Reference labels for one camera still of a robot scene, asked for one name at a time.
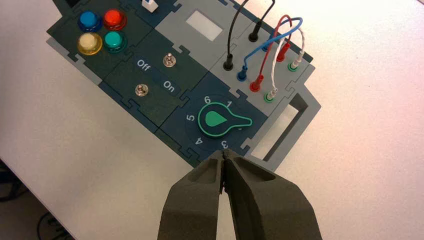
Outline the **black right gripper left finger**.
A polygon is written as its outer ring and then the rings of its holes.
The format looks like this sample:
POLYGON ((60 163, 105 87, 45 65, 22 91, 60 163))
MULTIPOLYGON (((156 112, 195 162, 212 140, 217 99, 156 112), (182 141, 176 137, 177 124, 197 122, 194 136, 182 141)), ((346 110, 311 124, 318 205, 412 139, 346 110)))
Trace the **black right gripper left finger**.
POLYGON ((223 152, 217 150, 170 188, 162 209, 159 240, 216 239, 223 167, 223 152))

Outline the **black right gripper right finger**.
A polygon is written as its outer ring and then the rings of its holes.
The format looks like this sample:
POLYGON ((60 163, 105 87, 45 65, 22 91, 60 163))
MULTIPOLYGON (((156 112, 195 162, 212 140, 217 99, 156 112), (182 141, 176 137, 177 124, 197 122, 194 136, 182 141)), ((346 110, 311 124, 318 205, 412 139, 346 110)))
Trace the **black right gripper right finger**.
POLYGON ((296 184, 232 150, 222 156, 236 239, 322 239, 314 209, 296 184))

